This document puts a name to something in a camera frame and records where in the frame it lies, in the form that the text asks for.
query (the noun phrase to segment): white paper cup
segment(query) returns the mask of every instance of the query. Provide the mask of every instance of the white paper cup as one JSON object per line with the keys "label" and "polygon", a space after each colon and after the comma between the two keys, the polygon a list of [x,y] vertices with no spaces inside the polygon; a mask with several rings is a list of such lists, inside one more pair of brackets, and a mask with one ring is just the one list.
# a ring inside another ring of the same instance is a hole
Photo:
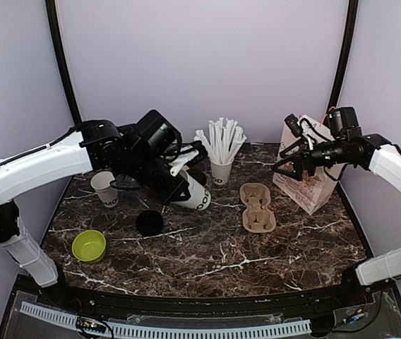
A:
{"label": "white paper cup", "polygon": [[212,177],[213,182],[217,185],[225,185],[230,178],[230,171],[232,170],[232,160],[229,164],[219,165],[210,159],[210,164],[212,167]]}
{"label": "white paper cup", "polygon": [[184,170],[180,171],[180,175],[188,182],[191,197],[187,201],[176,201],[175,204],[186,208],[205,210],[212,200],[210,192]]}
{"label": "white paper cup", "polygon": [[91,187],[97,193],[104,207],[111,208],[119,202],[117,190],[113,189],[109,184],[114,180],[111,172],[97,173],[90,181]]}

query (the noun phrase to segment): green bowl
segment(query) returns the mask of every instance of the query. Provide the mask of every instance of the green bowl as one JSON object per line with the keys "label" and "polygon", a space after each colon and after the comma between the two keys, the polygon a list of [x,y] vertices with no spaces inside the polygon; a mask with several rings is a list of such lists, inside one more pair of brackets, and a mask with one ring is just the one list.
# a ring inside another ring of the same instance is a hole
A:
{"label": "green bowl", "polygon": [[72,253],[79,261],[98,263],[107,253],[107,240],[99,231],[84,231],[73,240]]}

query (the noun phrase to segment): marble table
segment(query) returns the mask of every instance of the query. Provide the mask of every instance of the marble table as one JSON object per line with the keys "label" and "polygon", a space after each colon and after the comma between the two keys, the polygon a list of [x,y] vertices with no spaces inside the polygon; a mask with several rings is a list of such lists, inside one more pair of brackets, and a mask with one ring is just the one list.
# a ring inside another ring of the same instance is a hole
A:
{"label": "marble table", "polygon": [[[162,206],[147,190],[121,192],[115,208],[104,208],[92,192],[93,174],[76,176],[42,244],[72,286],[153,297],[250,297],[311,290],[340,283],[342,270],[366,257],[358,234],[335,192],[309,216],[273,183],[270,165],[277,145],[245,145],[229,183],[208,176],[210,207],[199,212]],[[209,163],[197,166],[207,174]],[[276,229],[247,232],[239,188],[260,182],[271,191]],[[143,210],[162,213],[162,234],[143,238],[135,227]],[[96,264],[77,261],[71,243],[83,230],[107,238],[107,255]]]}

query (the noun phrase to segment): lavender backdrop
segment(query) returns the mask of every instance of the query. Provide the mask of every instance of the lavender backdrop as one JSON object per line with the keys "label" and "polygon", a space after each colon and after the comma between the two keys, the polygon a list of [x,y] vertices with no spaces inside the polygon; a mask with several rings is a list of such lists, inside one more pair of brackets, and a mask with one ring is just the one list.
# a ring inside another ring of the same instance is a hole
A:
{"label": "lavender backdrop", "polygon": [[346,0],[58,1],[85,118],[161,111],[185,138],[238,119],[279,141],[289,113],[320,117],[342,43]]}
{"label": "lavender backdrop", "polygon": [[[46,143],[71,125],[51,44],[44,1],[0,1],[0,158]],[[17,199],[41,239],[66,181]],[[0,321],[17,265],[0,248]]]}
{"label": "lavender backdrop", "polygon": [[[401,1],[360,1],[340,105],[356,108],[364,133],[401,146]],[[401,195],[362,169],[343,184],[374,253],[400,247]]]}

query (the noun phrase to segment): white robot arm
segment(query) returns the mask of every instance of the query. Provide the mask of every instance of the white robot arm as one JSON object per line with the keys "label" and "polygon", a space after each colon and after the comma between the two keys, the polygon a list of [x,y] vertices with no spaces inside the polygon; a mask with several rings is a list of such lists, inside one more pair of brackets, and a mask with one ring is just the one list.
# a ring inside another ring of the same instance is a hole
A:
{"label": "white robot arm", "polygon": [[[174,141],[177,149],[167,151]],[[84,121],[52,143],[0,160],[0,246],[53,302],[65,306],[73,298],[62,269],[30,236],[14,198],[64,177],[110,169],[152,189],[163,204],[186,201],[189,185],[178,171],[206,156],[200,143],[182,149],[180,133],[155,110],[137,124],[119,127],[107,120]]]}
{"label": "white robot arm", "polygon": [[[292,114],[285,119],[286,124],[295,136],[301,137],[296,145],[298,151],[287,155],[280,153],[282,159],[273,165],[273,171],[287,175],[293,179],[302,180],[303,171],[314,175],[317,167],[331,168],[336,164],[350,164],[363,167],[392,184],[401,193],[401,150],[397,145],[378,134],[363,136],[352,107],[343,107],[328,112],[328,124],[334,141],[308,143],[309,136],[304,135],[303,123],[314,126],[306,119],[298,121]],[[292,163],[293,171],[287,171],[281,166]],[[366,260],[351,270],[345,270],[344,278],[360,286],[368,286],[387,279],[401,278],[401,248]]]}

